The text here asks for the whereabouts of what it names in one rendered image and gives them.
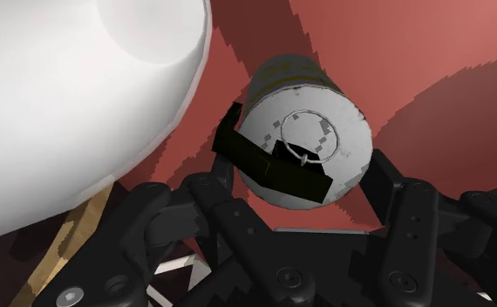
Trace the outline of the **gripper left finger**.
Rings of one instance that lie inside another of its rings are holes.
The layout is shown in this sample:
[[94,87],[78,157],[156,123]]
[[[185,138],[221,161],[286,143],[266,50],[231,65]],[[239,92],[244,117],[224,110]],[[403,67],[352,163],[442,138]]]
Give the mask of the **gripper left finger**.
[[217,127],[212,169],[189,174],[177,189],[158,182],[138,185],[73,258],[37,295],[31,307],[147,307],[155,270],[187,238],[203,243],[212,273],[190,290],[180,307],[271,307],[221,238],[213,202],[232,198],[239,169],[263,188],[314,201],[317,170],[277,141],[267,153],[235,130],[242,104],[233,103]]

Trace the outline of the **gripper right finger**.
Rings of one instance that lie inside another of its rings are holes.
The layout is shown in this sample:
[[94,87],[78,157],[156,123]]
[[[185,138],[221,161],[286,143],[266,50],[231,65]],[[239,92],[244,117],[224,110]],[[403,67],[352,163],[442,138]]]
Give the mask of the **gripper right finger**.
[[351,262],[361,283],[349,307],[497,307],[497,196],[457,200],[405,178],[378,149],[360,182],[385,225]]

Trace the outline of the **grey can with yellow bands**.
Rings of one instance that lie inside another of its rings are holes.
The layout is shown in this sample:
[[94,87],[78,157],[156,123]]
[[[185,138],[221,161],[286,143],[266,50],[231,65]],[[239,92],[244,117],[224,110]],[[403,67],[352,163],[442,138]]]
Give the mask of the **grey can with yellow bands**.
[[298,54],[274,56],[257,68],[239,132],[265,152],[332,179],[324,198],[310,201],[241,175],[261,199],[294,210],[326,206],[346,195],[361,181],[373,150],[363,113],[316,62]]

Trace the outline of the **light wooden board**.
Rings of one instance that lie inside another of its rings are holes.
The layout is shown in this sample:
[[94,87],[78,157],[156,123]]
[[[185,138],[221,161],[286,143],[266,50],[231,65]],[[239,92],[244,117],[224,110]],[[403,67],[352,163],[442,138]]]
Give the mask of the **light wooden board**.
[[43,259],[9,307],[31,307],[36,296],[94,233],[112,187],[113,184],[107,186],[69,212]]

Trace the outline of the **large white round object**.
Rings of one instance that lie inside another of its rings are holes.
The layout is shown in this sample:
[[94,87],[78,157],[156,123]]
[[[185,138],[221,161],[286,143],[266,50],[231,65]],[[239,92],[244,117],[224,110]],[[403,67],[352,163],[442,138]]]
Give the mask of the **large white round object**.
[[0,235],[77,207],[180,123],[210,0],[0,0]]

